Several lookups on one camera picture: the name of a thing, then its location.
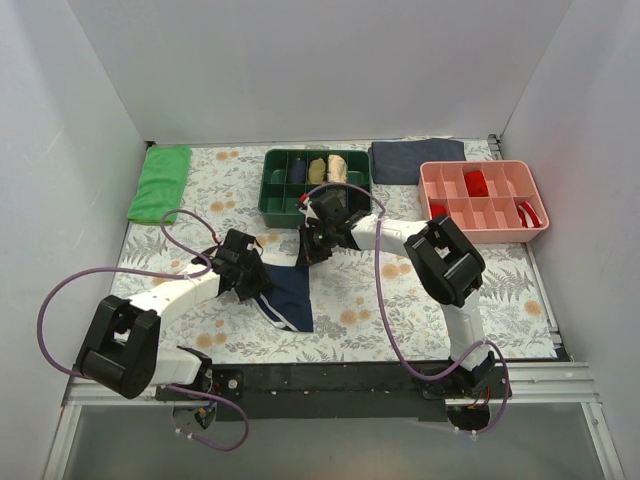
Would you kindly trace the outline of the navy white-trimmed underwear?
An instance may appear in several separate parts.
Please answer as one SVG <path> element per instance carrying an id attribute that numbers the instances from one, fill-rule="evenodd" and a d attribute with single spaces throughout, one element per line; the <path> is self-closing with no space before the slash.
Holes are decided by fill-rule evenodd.
<path id="1" fill-rule="evenodd" d="M 296 258 L 265 253 L 262 261 L 271 286 L 253 299 L 263 318 L 273 327 L 296 333 L 313 333 L 308 267 L 297 267 Z"/>

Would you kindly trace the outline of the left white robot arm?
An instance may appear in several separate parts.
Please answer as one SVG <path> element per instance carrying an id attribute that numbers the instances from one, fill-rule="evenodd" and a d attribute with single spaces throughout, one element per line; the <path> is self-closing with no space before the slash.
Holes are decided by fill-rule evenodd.
<path id="1" fill-rule="evenodd" d="M 194 258 L 177 280 L 98 304 L 73 371 L 127 399 L 149 386 L 178 385 L 193 400 L 213 386 L 213 362 L 183 346 L 161 347 L 165 327 L 196 306 L 233 291 L 241 301 L 271 285 L 256 237 L 231 229 L 220 246 Z"/>

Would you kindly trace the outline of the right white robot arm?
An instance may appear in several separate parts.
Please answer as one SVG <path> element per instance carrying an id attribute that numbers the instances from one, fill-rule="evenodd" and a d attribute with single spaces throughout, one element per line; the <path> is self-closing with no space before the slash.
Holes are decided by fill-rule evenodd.
<path id="1" fill-rule="evenodd" d="M 479 290 L 486 264 L 456 223 L 447 215 L 428 221 L 393 220 L 379 213 L 350 211 L 338 191 L 315 189 L 300 197 L 304 222 L 298 227 L 299 266 L 330 258 L 337 247 L 374 253 L 378 307 L 387 338 L 399 362 L 418 381 L 441 383 L 464 397 L 475 397 L 489 384 L 495 354 L 486 338 L 479 313 Z M 381 280 L 381 255 L 408 259 L 423 289 L 441 307 L 450 343 L 449 366 L 424 374 L 401 353 L 386 314 Z"/>

